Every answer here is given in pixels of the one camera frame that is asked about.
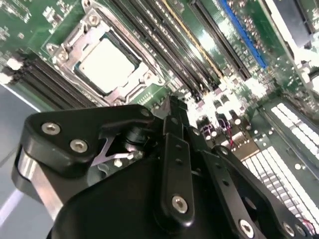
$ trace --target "red wire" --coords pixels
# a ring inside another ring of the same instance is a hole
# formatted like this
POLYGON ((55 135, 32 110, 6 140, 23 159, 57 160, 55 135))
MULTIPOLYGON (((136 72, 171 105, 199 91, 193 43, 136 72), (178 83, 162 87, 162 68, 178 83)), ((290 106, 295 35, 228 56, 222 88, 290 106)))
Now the red wire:
POLYGON ((303 220, 303 223, 305 223, 305 224, 307 224, 307 227, 309 228, 312 228, 312 233, 313 234, 317 234, 317 232, 316 232, 316 229, 315 229, 315 226, 313 225, 313 223, 312 222, 310 222, 309 220, 307 220, 307 219, 304 219, 304 218, 302 218, 302 220, 303 220))

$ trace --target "screw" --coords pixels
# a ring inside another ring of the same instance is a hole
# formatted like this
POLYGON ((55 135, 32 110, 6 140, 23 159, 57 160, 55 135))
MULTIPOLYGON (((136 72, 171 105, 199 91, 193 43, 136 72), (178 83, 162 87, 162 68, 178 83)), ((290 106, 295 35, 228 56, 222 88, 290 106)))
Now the screw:
POLYGON ((240 226, 240 229, 248 238, 254 237, 254 230, 252 226, 246 220, 243 220, 243 219, 239 220, 239 226, 240 226))
POLYGON ((176 118, 171 118, 171 121, 174 123, 174 124, 178 124, 178 121, 176 118))
POLYGON ((53 52, 53 51, 54 51, 53 46, 52 46, 52 45, 49 45, 49 44, 46 46, 46 49, 47 49, 49 52, 53 52))
POLYGON ((58 58, 61 60, 61 61, 65 61, 69 58, 69 55, 66 51, 61 51, 58 55, 58 58))
POLYGON ((135 158, 135 159, 141 159, 141 158, 143 158, 143 156, 144 156, 144 153, 143 153, 142 151, 134 151, 134 152, 130 153, 130 154, 127 156, 127 159, 128 159, 128 160, 131 160, 131 159, 133 159, 133 158, 135 158))
POLYGON ((193 132, 194 132, 194 134, 196 134, 196 135, 200 135, 200 132, 199 132, 197 129, 195 129, 195 128, 193 128, 193 132))
POLYGON ((287 223, 283 222, 283 226, 284 226, 284 229, 285 231, 292 237, 295 236, 295 232, 294 230, 292 229, 292 227, 290 227, 287 223))
POLYGON ((56 123, 51 123, 51 122, 44 123, 41 126, 41 129, 43 132, 45 132, 46 134, 49 134, 49 135, 56 135, 56 134, 60 133, 60 131, 61 131, 60 126, 58 126, 56 123))
POLYGON ((89 16, 89 22, 91 26, 97 26, 99 24, 99 18, 96 15, 89 16))
POLYGON ((74 139, 70 143, 70 147, 77 153, 84 153, 88 150, 88 144, 81 139, 74 139))
POLYGON ((141 110, 141 113, 142 113, 142 115, 144 115, 144 116, 146 116, 146 117, 150 116, 149 111, 146 110, 146 109, 142 109, 142 110, 141 110))
POLYGON ((171 201, 173 207, 179 212, 179 213, 186 213, 188 209, 187 202, 184 198, 181 196, 174 196, 171 201))
POLYGON ((298 224, 295 224, 295 227, 301 235, 303 235, 304 237, 307 236, 305 230, 302 227, 300 227, 298 224))
POLYGON ((114 160, 114 166, 120 168, 120 167, 122 167, 122 165, 123 165, 123 163, 122 163, 121 159, 117 158, 114 160))
POLYGON ((220 148, 220 151, 221 151, 223 154, 225 154, 225 155, 227 155, 227 154, 228 154, 227 150, 226 150, 226 149, 224 149, 223 147, 221 147, 221 148, 220 148))
POLYGON ((90 2, 89 0, 85 0, 85 1, 84 1, 84 5, 85 5, 86 7, 90 7, 90 6, 91 6, 91 2, 90 2))

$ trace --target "mounting hole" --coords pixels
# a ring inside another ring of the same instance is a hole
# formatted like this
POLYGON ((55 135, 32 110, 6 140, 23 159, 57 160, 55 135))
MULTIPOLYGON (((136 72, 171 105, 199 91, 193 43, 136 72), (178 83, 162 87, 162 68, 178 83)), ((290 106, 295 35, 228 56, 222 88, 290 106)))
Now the mounting hole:
POLYGON ((298 224, 295 224, 295 227, 301 235, 303 235, 304 237, 307 236, 305 230, 302 227, 300 227, 298 224))
POLYGON ((183 161, 181 161, 179 158, 177 158, 175 161, 178 165, 183 165, 183 161))
POLYGON ((227 182, 225 179, 223 179, 223 184, 227 187, 229 187, 229 182, 227 182))
POLYGON ((225 154, 225 155, 228 154, 227 150, 226 150, 225 148, 223 148, 223 147, 220 148, 220 151, 221 151, 223 154, 225 154))
POLYGON ((219 163, 216 163, 215 165, 216 165, 216 167, 219 168, 219 169, 222 168, 222 166, 221 166, 219 163))
POLYGON ((286 222, 283 222, 283 226, 285 231, 292 237, 295 236, 295 231, 292 229, 292 227, 290 227, 286 222))
POLYGON ((249 206, 253 210, 257 210, 255 204, 249 198, 244 197, 243 200, 246 202, 244 204, 247 204, 247 206, 249 206))
POLYGON ((85 7, 90 7, 91 6, 91 1, 90 0, 84 0, 84 6, 85 7))

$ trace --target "ram slot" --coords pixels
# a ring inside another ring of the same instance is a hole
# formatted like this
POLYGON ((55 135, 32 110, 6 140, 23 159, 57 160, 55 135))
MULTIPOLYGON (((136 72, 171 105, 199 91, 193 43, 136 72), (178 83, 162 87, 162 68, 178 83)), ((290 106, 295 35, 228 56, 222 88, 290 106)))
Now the ram slot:
POLYGON ((149 4, 147 2, 142 3, 140 0, 136 0, 134 2, 139 4, 145 12, 153 16, 152 20, 155 24, 159 24, 159 30, 162 31, 163 34, 166 33, 166 38, 174 43, 177 49, 182 49, 186 53, 188 62, 195 67, 196 71, 199 73, 198 75, 203 77, 205 80, 208 80, 210 87, 215 90, 217 87, 216 82, 219 81, 216 72, 214 72, 213 69, 204 66, 199 58, 195 56, 190 46, 182 40, 181 36, 176 33, 176 29, 168 23, 166 16, 153 4, 149 4))
POLYGON ((243 80, 248 80, 249 78, 251 78, 251 74, 249 73, 248 69, 240 60, 235 50, 232 48, 224 34, 219 29, 217 23, 204 7, 204 5, 199 0, 192 0, 189 4, 189 7, 196 15, 198 20, 203 24, 208 34, 214 39, 214 42, 219 48, 220 52, 238 72, 239 76, 243 80))
POLYGON ((95 103, 38 57, 26 60, 13 77, 13 83, 24 85, 55 110, 96 107, 95 103))
POLYGON ((130 24, 134 26, 136 33, 138 33, 138 35, 140 35, 145 40, 145 42, 147 42, 147 44, 149 44, 155 50, 156 54, 160 56, 161 61, 165 62, 170 67, 170 70, 175 74, 175 76, 186 85, 192 96, 197 99, 197 101, 200 100, 202 97, 202 90, 200 89, 200 86, 189 79, 190 75, 188 75, 188 73, 184 71, 179 60, 174 58, 169 53, 168 49, 166 49, 167 52, 163 51, 159 44, 162 44, 164 48, 166 44, 163 43, 156 34, 154 34, 153 32, 150 33, 151 27, 141 23, 140 19, 137 16, 133 15, 127 8, 127 6, 124 5, 121 1, 113 0, 112 3, 118 8, 118 10, 121 11, 123 16, 125 16, 130 21, 130 24))
POLYGON ((153 22, 151 22, 150 17, 144 11, 141 5, 137 4, 135 0, 130 0, 129 2, 134 7, 135 11, 140 14, 139 17, 142 22, 144 22, 146 28, 152 31, 152 35, 159 40, 159 42, 165 47, 169 55, 171 55, 175 59, 175 61, 183 68, 183 71, 187 73, 189 79, 197 84, 197 87, 199 87, 200 89, 210 90, 208 86, 203 83, 203 81, 205 81, 204 77, 200 76, 198 72, 196 72, 196 70, 193 69, 187 62, 185 57, 180 54, 176 47, 172 46, 171 42, 167 41, 166 36, 163 34, 160 28, 156 26, 156 24, 153 24, 153 22))
POLYGON ((244 28, 241 26, 239 20, 237 19, 236 15, 233 13, 231 8, 228 6, 227 0, 220 0, 220 5, 224 8, 226 14, 230 18, 231 22, 233 23, 235 29, 237 30, 238 34, 240 35, 241 39, 245 43, 246 47, 250 50, 250 53, 255 58, 256 62, 265 69, 267 67, 267 64, 257 51, 257 49, 254 47, 254 44, 250 40, 249 36, 247 35, 247 32, 244 30, 244 28))

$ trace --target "green circuit board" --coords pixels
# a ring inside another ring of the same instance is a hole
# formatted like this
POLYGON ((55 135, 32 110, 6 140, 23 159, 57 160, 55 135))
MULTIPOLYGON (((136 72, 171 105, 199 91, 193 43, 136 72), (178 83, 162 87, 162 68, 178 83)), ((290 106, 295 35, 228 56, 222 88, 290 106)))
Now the green circuit board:
MULTIPOLYGON (((100 4, 109 8, 121 22, 135 33, 135 26, 132 24, 123 10, 119 9, 114 0, 99 0, 100 4)), ((126 6, 129 14, 139 15, 129 1, 121 1, 126 6)), ((210 17, 217 23, 234 52, 239 57, 243 66, 247 68, 251 78, 256 81, 255 87, 264 87, 263 95, 257 95, 246 84, 247 79, 242 79, 229 63, 221 49, 208 34, 208 29, 196 17, 189 0, 152 0, 151 4, 158 7, 166 15, 170 15, 179 25, 180 29, 187 28, 179 32, 179 37, 193 49, 199 62, 210 72, 210 77, 217 85, 223 83, 236 94, 239 101, 247 109, 254 109, 262 102, 267 101, 272 95, 280 91, 301 91, 304 86, 295 65, 287 55, 282 46, 274 27, 267 19, 264 9, 257 0, 243 0, 243 5, 234 4, 233 10, 240 19, 242 25, 250 21, 253 31, 246 28, 254 46, 267 64, 266 68, 261 67, 249 48, 241 39, 236 28, 230 21, 218 0, 202 0, 201 3, 206 8, 210 17)), ((313 28, 319 30, 319 11, 316 0, 303 1, 313 28)), ((80 0, 0 0, 0 71, 5 66, 7 60, 21 49, 25 53, 36 53, 43 60, 52 65, 52 59, 46 50, 48 43, 60 45, 70 34, 74 27, 85 15, 80 0)), ((319 52, 318 34, 313 38, 313 51, 319 52)), ((179 57, 187 58, 187 53, 179 49, 179 57)), ((132 103, 145 105, 149 108, 160 103, 167 95, 182 91, 183 86, 176 86, 169 71, 169 66, 156 56, 163 70, 165 78, 164 86, 151 85, 138 95, 132 103)), ((12 86, 14 90, 23 91, 19 84, 12 86)))

